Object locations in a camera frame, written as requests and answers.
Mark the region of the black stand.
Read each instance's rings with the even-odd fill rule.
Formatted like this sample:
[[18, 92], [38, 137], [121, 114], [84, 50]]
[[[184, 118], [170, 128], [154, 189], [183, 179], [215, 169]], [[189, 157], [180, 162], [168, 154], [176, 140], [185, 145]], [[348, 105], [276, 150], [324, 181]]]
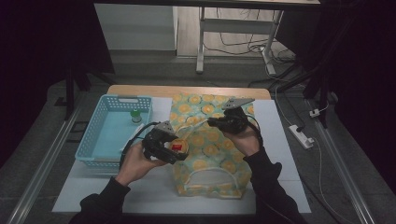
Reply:
[[320, 114], [318, 115], [318, 120], [320, 121], [322, 127], [327, 129], [328, 125], [326, 121], [326, 106], [328, 105], [328, 93], [330, 91], [329, 78], [329, 65], [326, 63], [319, 63], [312, 70], [293, 78], [287, 84], [280, 86], [276, 91], [286, 91], [291, 87], [308, 80], [308, 83], [303, 91], [303, 96], [305, 99], [312, 99], [317, 95], [317, 93], [319, 93]]
[[74, 63], [64, 70], [65, 86], [66, 86], [66, 99], [63, 105], [66, 106], [65, 120], [69, 120], [75, 109], [75, 90], [74, 87], [78, 86], [81, 91], [88, 91], [91, 88], [91, 82], [88, 79], [88, 74], [103, 80], [109, 85], [115, 85], [116, 82], [104, 73], [100, 72], [86, 63]]

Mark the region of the white cabinet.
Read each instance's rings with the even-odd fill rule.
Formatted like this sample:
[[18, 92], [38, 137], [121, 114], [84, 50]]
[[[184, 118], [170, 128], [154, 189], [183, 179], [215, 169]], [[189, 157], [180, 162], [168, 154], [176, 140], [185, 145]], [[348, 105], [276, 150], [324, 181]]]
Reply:
[[177, 49], [177, 7], [116, 4], [94, 7], [109, 49]]

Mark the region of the round packet with red label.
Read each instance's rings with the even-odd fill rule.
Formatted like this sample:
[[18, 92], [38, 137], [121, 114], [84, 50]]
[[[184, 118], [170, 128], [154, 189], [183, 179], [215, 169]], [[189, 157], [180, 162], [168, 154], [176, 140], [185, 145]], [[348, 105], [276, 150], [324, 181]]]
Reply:
[[170, 143], [170, 149], [176, 153], [187, 153], [189, 144], [185, 139], [178, 138]]

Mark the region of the person's left hand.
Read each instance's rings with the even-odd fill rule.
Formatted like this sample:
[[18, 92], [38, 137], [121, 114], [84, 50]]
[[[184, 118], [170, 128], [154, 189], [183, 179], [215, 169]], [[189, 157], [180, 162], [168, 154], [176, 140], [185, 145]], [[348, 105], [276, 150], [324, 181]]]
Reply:
[[147, 159], [143, 154], [142, 142], [138, 142], [129, 148], [115, 180], [127, 187], [132, 182], [144, 177], [150, 170], [164, 165], [164, 161]]

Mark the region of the white desk frame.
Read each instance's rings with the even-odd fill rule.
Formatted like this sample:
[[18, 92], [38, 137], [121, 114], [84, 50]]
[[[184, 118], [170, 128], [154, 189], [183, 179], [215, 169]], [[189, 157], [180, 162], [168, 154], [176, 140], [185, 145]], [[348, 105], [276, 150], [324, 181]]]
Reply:
[[207, 19], [205, 8], [200, 8], [199, 15], [199, 44], [197, 50], [196, 73], [204, 72], [204, 34], [205, 33], [228, 33], [268, 35], [268, 41], [264, 47], [259, 47], [265, 62], [265, 68], [269, 75], [274, 75], [276, 70], [271, 63], [270, 50], [274, 42], [278, 25], [283, 15], [282, 10], [274, 12], [272, 21], [242, 21], [232, 19]]

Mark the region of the person's right hand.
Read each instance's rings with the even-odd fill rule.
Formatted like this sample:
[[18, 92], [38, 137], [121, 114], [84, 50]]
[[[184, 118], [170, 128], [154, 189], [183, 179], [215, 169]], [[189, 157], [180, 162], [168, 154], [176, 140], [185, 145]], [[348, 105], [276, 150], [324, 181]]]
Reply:
[[250, 127], [247, 127], [243, 132], [238, 134], [224, 132], [223, 135], [229, 138], [235, 147], [247, 157], [260, 150], [258, 137]]

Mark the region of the white power strip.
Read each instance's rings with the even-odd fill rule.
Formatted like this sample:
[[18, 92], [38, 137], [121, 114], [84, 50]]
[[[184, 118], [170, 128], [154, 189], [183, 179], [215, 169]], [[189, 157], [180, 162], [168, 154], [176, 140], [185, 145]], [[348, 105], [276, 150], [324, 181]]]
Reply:
[[290, 125], [289, 130], [304, 149], [309, 149], [314, 145], [315, 140], [312, 137], [307, 137], [301, 127]]

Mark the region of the metal floor rail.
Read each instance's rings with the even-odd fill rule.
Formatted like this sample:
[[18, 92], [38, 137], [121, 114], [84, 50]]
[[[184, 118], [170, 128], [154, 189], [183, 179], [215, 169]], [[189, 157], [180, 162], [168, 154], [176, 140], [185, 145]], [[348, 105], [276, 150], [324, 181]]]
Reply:
[[356, 212], [356, 215], [360, 221], [360, 224], [375, 224], [375, 219], [366, 203], [363, 199], [360, 189], [355, 183], [351, 173], [347, 168], [347, 164], [344, 161], [341, 153], [337, 145], [335, 144], [332, 135], [329, 129], [325, 129], [322, 127], [320, 121], [317, 118], [311, 118], [311, 121], [314, 122], [315, 127], [317, 129], [318, 135], [320, 137], [320, 143], [317, 142], [318, 152], [319, 152], [319, 174], [318, 174], [318, 185], [320, 196], [323, 199], [323, 202], [327, 205], [327, 207], [338, 217], [340, 217], [345, 224], [355, 224], [351, 220], [348, 220], [346, 217], [342, 216], [340, 212], [336, 211], [327, 201], [323, 189], [322, 189], [322, 148], [325, 147], [328, 153], [329, 158], [332, 161], [332, 165], [334, 170], [339, 176], [343, 187], [349, 196], [349, 200]]
[[68, 120], [64, 121], [62, 127], [50, 147], [47, 149], [46, 154], [42, 161], [39, 163], [38, 168], [35, 170], [33, 177], [25, 188], [24, 193], [21, 195], [18, 203], [14, 207], [6, 224], [23, 224], [29, 215], [32, 206], [37, 198], [38, 193], [42, 189], [53, 164], [55, 163], [67, 135], [70, 133], [74, 122], [76, 121], [82, 105], [86, 102], [87, 92], [81, 93], [76, 100], [75, 110], [71, 113]]

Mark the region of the blue plastic basket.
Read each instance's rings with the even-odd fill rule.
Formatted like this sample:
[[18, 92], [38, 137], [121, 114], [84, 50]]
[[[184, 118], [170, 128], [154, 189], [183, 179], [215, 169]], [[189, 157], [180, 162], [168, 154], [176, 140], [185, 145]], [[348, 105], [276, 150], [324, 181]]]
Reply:
[[[140, 123], [131, 121], [130, 112], [134, 109], [141, 112]], [[149, 96], [103, 95], [79, 143], [76, 160], [91, 167], [118, 167], [120, 148], [138, 125], [151, 122], [151, 114]]]

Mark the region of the white table mat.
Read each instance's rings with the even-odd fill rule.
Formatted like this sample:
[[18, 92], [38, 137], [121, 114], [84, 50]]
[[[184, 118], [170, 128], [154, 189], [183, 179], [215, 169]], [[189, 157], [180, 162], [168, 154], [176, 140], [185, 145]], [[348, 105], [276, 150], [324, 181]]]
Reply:
[[[290, 147], [281, 125], [280, 117], [272, 100], [253, 103], [259, 122], [266, 152], [271, 161], [282, 163], [279, 183], [298, 204], [301, 213], [311, 208], [298, 175]], [[255, 193], [247, 187], [240, 199], [217, 197], [181, 197], [177, 194], [171, 176], [172, 166], [165, 165], [151, 170], [145, 177], [135, 181], [127, 194], [123, 211], [139, 215], [250, 215], [255, 212]], [[57, 213], [75, 213], [79, 202], [88, 195], [99, 193], [109, 178], [117, 171], [102, 172], [75, 161], [52, 210]]]

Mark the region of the dark curtain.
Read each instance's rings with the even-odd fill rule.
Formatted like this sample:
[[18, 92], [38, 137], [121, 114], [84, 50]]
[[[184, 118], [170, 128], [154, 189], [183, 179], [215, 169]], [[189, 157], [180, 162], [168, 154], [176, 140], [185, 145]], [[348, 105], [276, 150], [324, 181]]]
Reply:
[[49, 87], [68, 74], [113, 73], [96, 0], [0, 0], [0, 167], [28, 132]]
[[335, 9], [286, 11], [276, 38], [311, 70], [355, 18], [330, 60], [329, 87], [339, 119], [396, 194], [396, 0], [319, 1]]

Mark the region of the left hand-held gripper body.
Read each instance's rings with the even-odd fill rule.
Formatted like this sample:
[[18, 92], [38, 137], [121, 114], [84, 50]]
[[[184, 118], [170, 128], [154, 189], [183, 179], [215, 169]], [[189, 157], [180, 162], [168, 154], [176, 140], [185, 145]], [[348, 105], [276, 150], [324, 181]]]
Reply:
[[173, 134], [175, 131], [169, 120], [156, 124], [143, 139], [145, 157], [147, 159], [155, 157], [163, 161], [166, 155], [174, 153], [164, 145], [167, 142], [172, 142], [170, 138]]

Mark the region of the orange print cloth bag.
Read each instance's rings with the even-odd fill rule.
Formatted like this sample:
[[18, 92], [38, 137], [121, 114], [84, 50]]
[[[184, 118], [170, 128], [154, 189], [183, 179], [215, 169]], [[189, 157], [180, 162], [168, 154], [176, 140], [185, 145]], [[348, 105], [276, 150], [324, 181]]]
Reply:
[[177, 192], [181, 196], [239, 199], [245, 193], [251, 171], [244, 155], [223, 133], [207, 124], [221, 118], [228, 96], [180, 93], [173, 96], [170, 123], [176, 136], [189, 144], [189, 156], [173, 164]]

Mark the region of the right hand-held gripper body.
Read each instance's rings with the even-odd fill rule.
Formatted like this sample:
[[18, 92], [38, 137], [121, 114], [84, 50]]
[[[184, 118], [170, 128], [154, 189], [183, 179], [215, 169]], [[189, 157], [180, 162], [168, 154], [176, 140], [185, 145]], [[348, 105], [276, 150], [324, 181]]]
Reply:
[[253, 101], [253, 98], [233, 98], [228, 100], [222, 107], [225, 123], [221, 129], [226, 133], [232, 134], [238, 134], [244, 131], [248, 126], [248, 116], [242, 106]]

